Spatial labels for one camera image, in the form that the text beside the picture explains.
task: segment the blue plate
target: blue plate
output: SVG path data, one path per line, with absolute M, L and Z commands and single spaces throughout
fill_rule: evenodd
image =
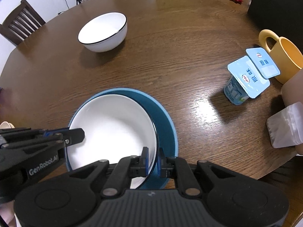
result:
M 150 95 L 136 90 L 136 89 L 129 89 L 129 88 L 115 88 L 115 89 L 108 89 L 102 91 L 91 98 L 89 98 L 86 102 L 84 102 L 80 108 L 75 112 L 74 116 L 72 117 L 71 121 L 69 122 L 69 126 L 74 119 L 77 112 L 89 101 L 92 99 L 107 95 L 107 94 L 118 94 L 127 96 L 137 103 L 139 103 L 146 112 L 150 115 L 151 119 L 154 122 L 156 127 L 156 131 L 158 134 L 159 139 L 159 147 L 163 148 L 164 154 L 166 157 L 169 156 L 178 156 L 178 139 L 177 139 L 177 132 L 172 122 L 171 117 L 169 116 L 168 112 L 164 109 L 164 107 L 153 97 Z M 72 168 L 69 164 L 69 158 L 65 149 L 66 153 L 66 167 L 68 171 L 71 171 Z M 151 172 L 147 180 L 144 184 L 140 187 L 141 189 L 162 189 L 165 187 L 169 179 L 167 178 L 159 178 L 158 177 L 158 163 L 154 170 Z

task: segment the metal bolt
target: metal bolt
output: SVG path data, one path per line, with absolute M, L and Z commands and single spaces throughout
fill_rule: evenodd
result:
M 114 196 L 118 193 L 118 190 L 115 188 L 107 188 L 107 189 L 104 189 L 102 193 L 105 196 Z
M 189 196 L 196 196 L 200 194 L 200 190 L 196 188 L 188 188 L 185 190 L 185 193 Z

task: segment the brown table top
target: brown table top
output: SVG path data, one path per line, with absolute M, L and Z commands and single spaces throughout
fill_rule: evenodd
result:
M 80 29 L 112 11 L 127 16 L 125 41 L 106 53 L 84 48 Z M 135 88 L 171 115 L 180 157 L 260 178 L 296 153 L 270 144 L 266 119 L 284 108 L 278 81 L 240 106 L 223 93 L 227 64 L 257 44 L 258 33 L 247 6 L 229 0 L 89 0 L 14 49 L 0 78 L 0 117 L 19 127 L 64 127 L 92 95 Z

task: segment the yogurt cup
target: yogurt cup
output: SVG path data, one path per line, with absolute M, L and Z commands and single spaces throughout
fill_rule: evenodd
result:
M 246 49 L 246 53 L 227 66 L 232 77 L 224 88 L 224 94 L 235 105 L 248 98 L 256 98 L 270 85 L 269 78 L 280 74 L 263 48 Z

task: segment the yellow mug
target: yellow mug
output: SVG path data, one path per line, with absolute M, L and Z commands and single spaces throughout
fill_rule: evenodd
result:
M 272 49 L 266 43 L 268 37 L 272 37 L 277 41 Z M 285 84 L 303 67 L 302 53 L 287 38 L 278 37 L 271 30 L 262 30 L 259 34 L 259 42 L 279 68 L 281 74 L 275 76 L 275 78 L 280 83 Z

